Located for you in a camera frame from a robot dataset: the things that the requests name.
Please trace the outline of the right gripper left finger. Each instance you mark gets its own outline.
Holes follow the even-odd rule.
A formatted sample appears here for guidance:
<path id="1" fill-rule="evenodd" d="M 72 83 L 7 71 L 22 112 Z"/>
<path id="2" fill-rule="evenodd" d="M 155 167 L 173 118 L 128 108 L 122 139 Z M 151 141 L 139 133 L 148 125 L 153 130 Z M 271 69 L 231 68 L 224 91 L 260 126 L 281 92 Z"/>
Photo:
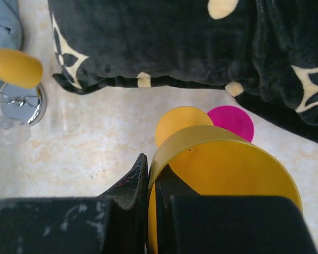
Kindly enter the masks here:
<path id="1" fill-rule="evenodd" d="M 148 163 L 141 153 L 131 170 L 104 193 L 108 201 L 102 253 L 144 253 Z"/>

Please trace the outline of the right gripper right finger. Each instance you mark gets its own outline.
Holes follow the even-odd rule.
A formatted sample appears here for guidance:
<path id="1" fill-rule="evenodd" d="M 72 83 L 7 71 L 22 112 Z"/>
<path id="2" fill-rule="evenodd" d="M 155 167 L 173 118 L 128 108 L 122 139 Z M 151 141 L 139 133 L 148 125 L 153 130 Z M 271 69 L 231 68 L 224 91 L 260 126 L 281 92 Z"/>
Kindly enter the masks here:
<path id="1" fill-rule="evenodd" d="M 172 196 L 198 196 L 199 194 L 176 175 L 169 165 L 156 179 L 156 225 L 158 253 L 176 253 Z"/>

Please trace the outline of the yellow plastic wine glass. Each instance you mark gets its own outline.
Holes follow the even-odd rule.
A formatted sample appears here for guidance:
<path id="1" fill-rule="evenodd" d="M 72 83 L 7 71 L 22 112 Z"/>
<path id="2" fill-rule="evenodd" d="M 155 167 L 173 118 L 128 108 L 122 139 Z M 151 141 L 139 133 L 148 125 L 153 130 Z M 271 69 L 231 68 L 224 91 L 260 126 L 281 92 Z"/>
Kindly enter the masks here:
<path id="1" fill-rule="evenodd" d="M 41 62 L 22 51 L 0 48 L 0 80 L 26 89 L 36 87 L 42 80 Z"/>
<path id="2" fill-rule="evenodd" d="M 253 145 L 247 132 L 254 133 L 249 116 L 240 120 L 234 132 L 216 126 L 208 114 L 191 106 L 173 108 L 161 117 L 149 170 L 147 248 L 151 253 L 162 252 L 157 198 L 160 183 L 169 181 L 166 169 L 200 195 L 276 195 L 303 208 L 290 173 Z"/>

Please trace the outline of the magenta plastic wine glass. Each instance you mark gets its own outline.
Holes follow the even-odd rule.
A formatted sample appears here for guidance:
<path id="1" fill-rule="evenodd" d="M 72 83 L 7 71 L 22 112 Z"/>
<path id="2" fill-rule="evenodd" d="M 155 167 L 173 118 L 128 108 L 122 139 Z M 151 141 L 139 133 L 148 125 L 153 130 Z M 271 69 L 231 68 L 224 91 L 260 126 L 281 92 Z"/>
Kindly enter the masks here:
<path id="1" fill-rule="evenodd" d="M 228 130 L 248 142 L 252 142 L 255 127 L 251 117 L 239 107 L 222 105 L 210 110 L 207 115 L 214 126 Z"/>

